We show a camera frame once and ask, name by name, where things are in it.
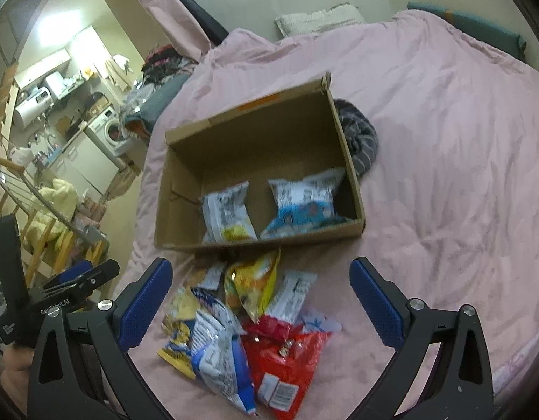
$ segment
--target bed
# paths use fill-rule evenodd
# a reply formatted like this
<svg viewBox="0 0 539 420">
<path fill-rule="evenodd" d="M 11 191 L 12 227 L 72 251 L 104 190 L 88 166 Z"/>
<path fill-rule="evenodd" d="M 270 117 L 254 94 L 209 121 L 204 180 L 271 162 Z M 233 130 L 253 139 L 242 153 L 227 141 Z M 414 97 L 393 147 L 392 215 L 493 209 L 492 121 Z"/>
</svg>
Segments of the bed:
<svg viewBox="0 0 539 420">
<path fill-rule="evenodd" d="M 374 124 L 380 153 L 360 182 L 361 238 L 283 251 L 282 269 L 319 275 L 307 304 L 344 328 L 325 349 L 297 418 L 347 418 L 392 356 L 349 286 L 349 263 L 361 255 L 408 297 L 477 308 L 500 411 L 539 352 L 539 73 L 429 13 L 279 43 L 237 29 L 204 52 L 151 136 L 133 250 L 114 294 L 161 256 L 175 274 L 166 303 L 189 268 L 188 256 L 154 246 L 164 132 L 326 71 L 334 97 Z M 163 314 L 164 306 L 129 352 L 145 382 L 175 418 L 236 418 L 224 399 L 158 358 Z M 402 410 L 416 401 L 433 360 L 431 349 Z"/>
</svg>

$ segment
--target blue gripper pad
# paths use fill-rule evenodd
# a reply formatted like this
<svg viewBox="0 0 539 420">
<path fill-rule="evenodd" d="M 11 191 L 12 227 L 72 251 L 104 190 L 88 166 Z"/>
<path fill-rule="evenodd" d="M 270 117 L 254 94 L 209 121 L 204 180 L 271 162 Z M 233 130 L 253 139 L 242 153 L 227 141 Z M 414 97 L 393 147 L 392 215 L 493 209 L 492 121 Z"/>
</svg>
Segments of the blue gripper pad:
<svg viewBox="0 0 539 420">
<path fill-rule="evenodd" d="M 63 284 L 67 283 L 68 281 L 72 281 L 77 278 L 77 276 L 82 275 L 83 273 L 88 272 L 91 269 L 92 263 L 90 261 L 84 260 L 82 262 L 79 262 L 70 269 L 65 270 L 65 272 L 60 273 L 58 275 L 58 283 Z"/>
<path fill-rule="evenodd" d="M 118 296 L 112 331 L 122 352 L 140 344 L 171 285 L 172 265 L 156 258 L 140 279 Z"/>
<path fill-rule="evenodd" d="M 410 321 L 405 296 L 394 283 L 384 280 L 367 258 L 351 263 L 349 281 L 383 344 L 400 349 Z"/>
</svg>

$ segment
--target tile floor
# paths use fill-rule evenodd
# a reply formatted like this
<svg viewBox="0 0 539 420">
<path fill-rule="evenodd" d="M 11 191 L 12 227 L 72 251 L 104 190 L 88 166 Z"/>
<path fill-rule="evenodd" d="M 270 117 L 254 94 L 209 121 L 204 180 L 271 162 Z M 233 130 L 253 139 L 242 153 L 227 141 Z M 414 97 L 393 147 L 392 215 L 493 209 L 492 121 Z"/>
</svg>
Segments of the tile floor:
<svg viewBox="0 0 539 420">
<path fill-rule="evenodd" d="M 127 267 L 132 249 L 140 188 L 141 175 L 133 181 L 125 194 L 106 203 L 106 213 L 100 222 L 100 230 L 107 235 L 110 242 L 108 258 L 119 263 L 120 275 Z M 111 292 L 115 282 L 116 280 L 113 280 L 106 285 L 101 289 L 102 292 Z"/>
</svg>

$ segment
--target metal screw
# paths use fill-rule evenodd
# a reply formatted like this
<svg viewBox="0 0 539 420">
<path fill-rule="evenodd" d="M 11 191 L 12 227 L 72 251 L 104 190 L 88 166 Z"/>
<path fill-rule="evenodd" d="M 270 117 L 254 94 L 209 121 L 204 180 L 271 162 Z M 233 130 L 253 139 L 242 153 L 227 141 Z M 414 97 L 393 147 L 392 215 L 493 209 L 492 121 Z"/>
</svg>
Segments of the metal screw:
<svg viewBox="0 0 539 420">
<path fill-rule="evenodd" d="M 58 306 L 52 306 L 48 311 L 48 316 L 50 317 L 56 317 L 58 314 L 59 314 Z"/>
<path fill-rule="evenodd" d="M 97 306 L 101 311 L 108 311 L 110 308 L 112 308 L 113 304 L 114 303 L 112 303 L 112 300 L 102 300 L 98 302 Z"/>
<path fill-rule="evenodd" d="M 422 310 L 425 307 L 425 302 L 421 299 L 411 299 L 409 305 L 417 311 Z"/>
<path fill-rule="evenodd" d="M 468 316 L 475 316 L 475 308 L 472 305 L 465 304 L 463 306 L 463 311 Z"/>
</svg>

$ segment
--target human hand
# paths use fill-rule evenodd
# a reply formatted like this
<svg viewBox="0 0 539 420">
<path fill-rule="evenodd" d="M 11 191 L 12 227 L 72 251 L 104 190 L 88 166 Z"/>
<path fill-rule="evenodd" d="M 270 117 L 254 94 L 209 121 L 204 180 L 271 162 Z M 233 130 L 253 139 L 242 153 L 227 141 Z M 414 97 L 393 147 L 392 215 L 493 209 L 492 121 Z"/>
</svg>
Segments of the human hand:
<svg viewBox="0 0 539 420">
<path fill-rule="evenodd" d="M 5 370 L 1 374 L 1 385 L 17 407 L 27 415 L 28 381 L 34 351 L 28 347 L 6 346 L 3 351 Z"/>
</svg>

